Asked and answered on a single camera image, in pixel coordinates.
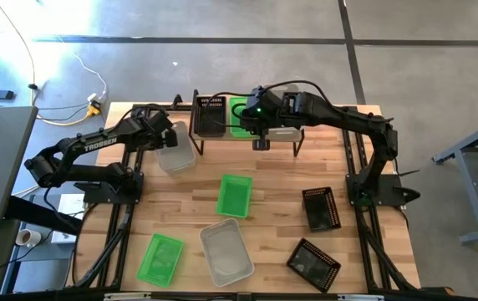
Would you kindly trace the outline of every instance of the floor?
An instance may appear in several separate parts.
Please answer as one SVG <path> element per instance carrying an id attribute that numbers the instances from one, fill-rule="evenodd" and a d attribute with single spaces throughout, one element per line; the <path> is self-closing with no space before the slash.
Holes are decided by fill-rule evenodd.
<path id="1" fill-rule="evenodd" d="M 109 101 L 171 101 L 176 94 L 188 99 L 193 89 L 245 92 L 258 84 L 309 79 L 335 104 L 381 105 L 384 115 L 395 118 L 400 170 L 421 170 L 403 183 L 422 194 L 407 211 L 422 285 L 449 286 L 457 294 L 478 296 L 478 243 L 458 242 L 459 235 L 477 230 L 460 173 L 454 162 L 435 166 L 430 160 L 478 129 L 478 1 L 0 4 L 26 38 L 42 41 L 29 41 L 36 81 L 43 88 L 38 107 L 76 105 L 101 92 L 99 80 L 82 69 L 71 52 L 102 74 Z M 60 43 L 54 34 L 73 43 Z M 85 36 L 101 38 L 86 43 L 90 38 Z M 0 89 L 17 93 L 15 100 L 0 105 L 28 105 L 30 80 L 25 49 L 0 13 Z M 73 112 L 50 110 L 43 115 L 63 118 Z M 72 127 L 37 121 L 26 156 L 103 123 L 100 117 Z M 93 160 L 87 156 L 81 161 Z M 32 185 L 28 173 L 21 171 L 14 191 Z M 15 289 L 62 285 L 63 277 L 34 282 L 36 275 L 52 271 L 64 276 L 66 263 L 26 263 Z"/>

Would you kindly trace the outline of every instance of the desk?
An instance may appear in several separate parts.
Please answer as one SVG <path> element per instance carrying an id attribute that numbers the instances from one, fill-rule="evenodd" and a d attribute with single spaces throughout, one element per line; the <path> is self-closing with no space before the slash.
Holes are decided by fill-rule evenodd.
<path id="1" fill-rule="evenodd" d="M 133 103 L 113 103 L 106 127 L 113 126 Z M 361 112 L 380 114 L 376 105 L 361 105 Z M 188 124 L 189 112 L 170 112 L 174 122 Z M 368 137 L 366 151 L 372 153 Z M 120 161 L 124 147 L 113 145 L 99 151 L 97 165 Z M 253 151 L 247 141 L 207 141 L 196 167 L 177 176 L 166 175 L 155 154 L 146 152 L 142 171 L 145 187 L 135 207 L 126 255 L 122 290 L 237 291 L 267 293 L 316 293 L 285 262 L 301 237 L 305 237 L 342 264 L 330 293 L 365 292 L 364 268 L 358 230 L 345 188 L 347 164 L 340 129 L 317 126 L 306 129 L 306 140 L 297 158 L 288 143 L 272 143 L 270 151 Z M 391 165 L 386 166 L 391 172 Z M 238 219 L 255 272 L 223 288 L 211 281 L 199 233 L 203 227 L 227 217 L 216 214 L 216 199 L 225 173 L 253 178 L 248 218 Z M 311 233 L 303 209 L 303 189 L 331 186 L 342 228 Z M 99 205 L 87 217 L 77 250 L 77 274 L 81 278 L 104 246 L 111 206 Z M 420 286 L 408 230 L 399 212 L 379 207 L 384 247 L 397 268 L 416 287 Z M 139 281 L 136 274 L 154 232 L 184 241 L 185 246 L 169 288 Z M 109 278 L 116 264 L 109 265 Z M 373 260 L 375 279 L 379 265 Z"/>

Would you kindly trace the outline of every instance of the green plastic bin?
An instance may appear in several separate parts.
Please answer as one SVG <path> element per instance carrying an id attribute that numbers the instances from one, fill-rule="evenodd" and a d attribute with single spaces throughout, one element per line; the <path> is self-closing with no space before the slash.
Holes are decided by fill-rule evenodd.
<path id="1" fill-rule="evenodd" d="M 168 288 L 182 249 L 182 241 L 154 233 L 137 279 Z"/>
<path id="2" fill-rule="evenodd" d="M 216 213 L 231 217 L 247 217 L 252 178 L 224 175 L 216 204 Z"/>
<path id="3" fill-rule="evenodd" d="M 230 110 L 230 125 L 239 125 L 239 118 L 237 118 L 231 113 L 231 108 L 236 104 L 245 104 L 246 102 L 247 102 L 246 97 L 231 97 L 230 98 L 230 105 L 228 105 L 228 108 Z M 244 108 L 245 108 L 244 106 L 237 107 L 236 113 L 239 115 L 239 112 L 241 112 L 241 110 Z M 244 130 L 242 128 L 231 127 L 230 132 L 231 132 L 231 135 L 235 138 L 257 137 L 256 135 L 251 135 L 249 131 Z"/>

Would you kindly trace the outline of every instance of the wooden table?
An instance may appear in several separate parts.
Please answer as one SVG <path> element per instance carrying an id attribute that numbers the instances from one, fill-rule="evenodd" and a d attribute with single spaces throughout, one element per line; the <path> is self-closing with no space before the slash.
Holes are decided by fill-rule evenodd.
<path id="1" fill-rule="evenodd" d="M 113 103 L 106 126 L 114 125 L 132 105 Z M 358 109 L 364 113 L 380 114 L 377 105 L 360 105 Z M 189 123 L 188 112 L 171 112 L 170 115 L 173 121 Z M 357 154 L 354 135 L 351 137 L 353 153 Z M 370 156 L 372 145 L 367 136 L 364 142 Z M 122 145 L 114 145 L 100 150 L 97 165 L 120 161 L 123 149 Z M 385 172 L 391 172 L 391 168 L 387 165 Z M 330 293 L 366 291 L 355 215 L 348 204 L 345 189 L 347 164 L 340 129 L 329 126 L 307 128 L 306 140 L 297 158 L 293 157 L 292 148 L 285 142 L 271 143 L 270 151 L 253 151 L 250 142 L 207 141 L 204 155 L 197 155 L 193 169 L 168 176 L 159 168 L 155 154 L 146 152 L 142 171 L 145 173 L 145 187 L 135 208 L 122 290 L 315 293 L 314 287 L 285 265 L 300 238 L 305 237 L 342 264 Z M 216 199 L 225 173 L 253 178 L 248 218 L 238 220 L 255 272 L 249 278 L 218 288 L 211 281 L 199 233 L 203 227 L 227 218 L 216 214 Z M 311 233 L 301 191 L 324 186 L 333 189 L 342 228 Z M 78 278 L 104 247 L 110 211 L 111 206 L 99 205 L 84 224 L 77 250 Z M 387 254 L 405 277 L 419 287 L 404 219 L 391 207 L 379 207 L 378 211 Z M 169 288 L 160 288 L 136 278 L 155 232 L 185 243 Z M 114 271 L 116 253 L 112 258 L 110 271 Z M 380 283 L 376 257 L 373 268 L 375 279 Z"/>

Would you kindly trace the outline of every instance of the black mesh basket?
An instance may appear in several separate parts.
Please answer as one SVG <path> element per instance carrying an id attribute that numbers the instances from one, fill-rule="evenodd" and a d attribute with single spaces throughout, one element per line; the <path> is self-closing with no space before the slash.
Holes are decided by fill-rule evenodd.
<path id="1" fill-rule="evenodd" d="M 328 291 L 341 268 L 341 264 L 304 238 L 287 260 L 287 266 L 321 293 Z"/>
<path id="2" fill-rule="evenodd" d="M 338 209 L 333 199 L 332 188 L 314 188 L 303 191 L 304 206 L 312 232 L 339 229 Z"/>
<path id="3" fill-rule="evenodd" d="M 194 133 L 200 137 L 222 137 L 226 133 L 226 97 L 197 97 Z"/>

